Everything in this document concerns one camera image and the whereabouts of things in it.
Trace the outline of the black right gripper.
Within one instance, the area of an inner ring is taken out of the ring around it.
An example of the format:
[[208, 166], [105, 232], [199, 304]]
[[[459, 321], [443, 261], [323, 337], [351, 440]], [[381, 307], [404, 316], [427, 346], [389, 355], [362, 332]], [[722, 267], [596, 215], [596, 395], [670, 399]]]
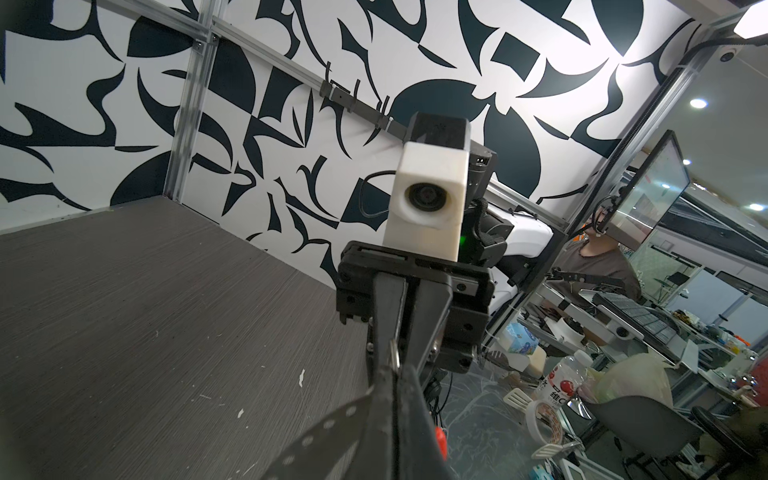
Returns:
[[338, 266], [340, 320], [368, 325], [366, 365], [465, 373], [488, 323], [490, 270], [353, 241]]

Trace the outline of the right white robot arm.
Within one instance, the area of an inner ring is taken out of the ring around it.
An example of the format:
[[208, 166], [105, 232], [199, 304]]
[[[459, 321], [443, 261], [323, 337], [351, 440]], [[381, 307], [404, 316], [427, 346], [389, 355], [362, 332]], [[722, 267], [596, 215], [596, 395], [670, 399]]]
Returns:
[[477, 143], [406, 144], [389, 239], [348, 243], [338, 266], [337, 310], [342, 322], [367, 324], [369, 372], [391, 353], [422, 377], [466, 372], [491, 320], [539, 270], [553, 230], [486, 199], [496, 160]]

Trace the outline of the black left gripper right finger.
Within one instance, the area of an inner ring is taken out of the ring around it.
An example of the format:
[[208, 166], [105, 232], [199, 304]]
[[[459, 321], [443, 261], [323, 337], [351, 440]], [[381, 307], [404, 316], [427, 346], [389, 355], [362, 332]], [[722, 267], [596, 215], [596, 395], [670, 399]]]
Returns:
[[394, 479], [448, 480], [453, 474], [439, 448], [418, 375], [404, 365], [395, 384]]

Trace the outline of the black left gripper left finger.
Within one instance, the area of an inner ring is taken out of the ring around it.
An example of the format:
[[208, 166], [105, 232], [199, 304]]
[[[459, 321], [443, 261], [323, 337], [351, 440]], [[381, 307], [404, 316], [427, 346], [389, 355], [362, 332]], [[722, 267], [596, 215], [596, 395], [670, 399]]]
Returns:
[[393, 479], [396, 473], [396, 377], [390, 367], [374, 376], [371, 404], [353, 458], [354, 479]]

